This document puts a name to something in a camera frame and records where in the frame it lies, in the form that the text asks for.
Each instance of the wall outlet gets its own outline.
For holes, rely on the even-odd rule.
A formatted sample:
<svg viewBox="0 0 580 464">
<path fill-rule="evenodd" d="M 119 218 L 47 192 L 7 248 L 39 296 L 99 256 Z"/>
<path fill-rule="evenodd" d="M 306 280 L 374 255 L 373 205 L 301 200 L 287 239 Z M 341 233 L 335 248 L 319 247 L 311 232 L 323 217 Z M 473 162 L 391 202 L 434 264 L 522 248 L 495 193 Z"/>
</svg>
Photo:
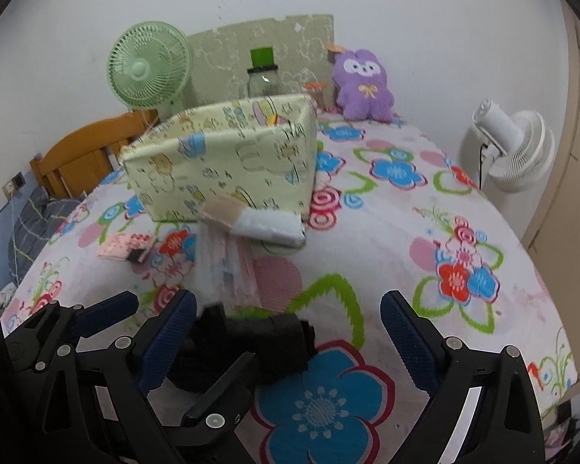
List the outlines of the wall outlet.
<svg viewBox="0 0 580 464">
<path fill-rule="evenodd" d="M 7 200 L 11 200 L 11 197 L 17 193 L 24 185 L 26 180 L 23 178 L 23 174 L 18 172 L 13 178 L 7 181 L 2 187 L 2 192 Z"/>
</svg>

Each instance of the purple plush toy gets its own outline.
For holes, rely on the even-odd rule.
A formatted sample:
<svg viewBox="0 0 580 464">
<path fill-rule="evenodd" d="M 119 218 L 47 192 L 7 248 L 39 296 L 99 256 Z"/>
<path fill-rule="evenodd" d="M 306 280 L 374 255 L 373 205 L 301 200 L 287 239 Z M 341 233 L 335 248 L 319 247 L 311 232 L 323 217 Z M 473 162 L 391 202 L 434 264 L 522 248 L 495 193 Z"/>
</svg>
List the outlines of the purple plush toy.
<svg viewBox="0 0 580 464">
<path fill-rule="evenodd" d="M 338 54 L 332 78 L 339 88 L 337 104 L 343 108 L 346 120 L 393 120 L 387 72 L 370 51 Z"/>
</svg>

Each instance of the wooden headboard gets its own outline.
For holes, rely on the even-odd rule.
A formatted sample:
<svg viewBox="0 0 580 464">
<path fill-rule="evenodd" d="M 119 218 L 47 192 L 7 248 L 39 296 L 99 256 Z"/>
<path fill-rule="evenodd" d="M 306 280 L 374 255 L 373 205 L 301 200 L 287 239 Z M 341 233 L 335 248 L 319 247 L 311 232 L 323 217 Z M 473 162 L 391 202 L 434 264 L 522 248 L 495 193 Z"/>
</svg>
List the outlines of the wooden headboard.
<svg viewBox="0 0 580 464">
<path fill-rule="evenodd" d="M 115 156 L 155 122 L 157 112 L 137 111 L 100 120 L 65 136 L 30 167 L 50 196 L 79 197 L 90 193 L 113 168 L 106 148 Z"/>
</svg>

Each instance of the blue rubber grip pad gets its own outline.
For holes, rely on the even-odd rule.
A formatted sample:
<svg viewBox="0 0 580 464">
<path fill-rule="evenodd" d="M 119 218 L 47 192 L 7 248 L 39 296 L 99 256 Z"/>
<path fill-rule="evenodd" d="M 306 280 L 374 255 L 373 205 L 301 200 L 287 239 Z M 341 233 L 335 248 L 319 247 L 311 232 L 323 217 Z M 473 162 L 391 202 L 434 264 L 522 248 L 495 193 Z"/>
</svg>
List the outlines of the blue rubber grip pad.
<svg viewBox="0 0 580 464">
<path fill-rule="evenodd" d="M 137 380 L 140 392 L 145 396 L 157 389 L 178 354 L 181 340 L 193 326 L 197 314 L 195 296 L 186 291 L 167 321 L 156 333 L 142 356 L 140 376 Z"/>
<path fill-rule="evenodd" d="M 133 293 L 123 291 L 79 312 L 71 327 L 71 334 L 74 337 L 89 338 L 129 316 L 133 316 L 139 304 Z"/>
<path fill-rule="evenodd" d="M 390 294 L 382 297 L 380 319 L 415 387 L 427 392 L 430 398 L 434 396 L 439 385 L 436 360 L 413 322 Z"/>
</svg>

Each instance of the pink notebook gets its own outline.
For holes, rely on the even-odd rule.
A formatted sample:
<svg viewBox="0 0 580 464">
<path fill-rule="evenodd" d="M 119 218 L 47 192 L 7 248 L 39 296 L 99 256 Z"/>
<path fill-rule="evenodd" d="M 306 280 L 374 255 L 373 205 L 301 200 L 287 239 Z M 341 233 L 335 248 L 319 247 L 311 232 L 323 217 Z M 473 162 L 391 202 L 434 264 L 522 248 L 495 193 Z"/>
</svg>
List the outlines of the pink notebook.
<svg viewBox="0 0 580 464">
<path fill-rule="evenodd" d="M 136 232 L 118 232 L 107 236 L 106 241 L 97 249 L 97 256 L 112 260 L 127 260 L 133 251 L 142 251 L 134 261 L 141 262 L 146 258 L 156 237 L 151 234 Z"/>
</svg>

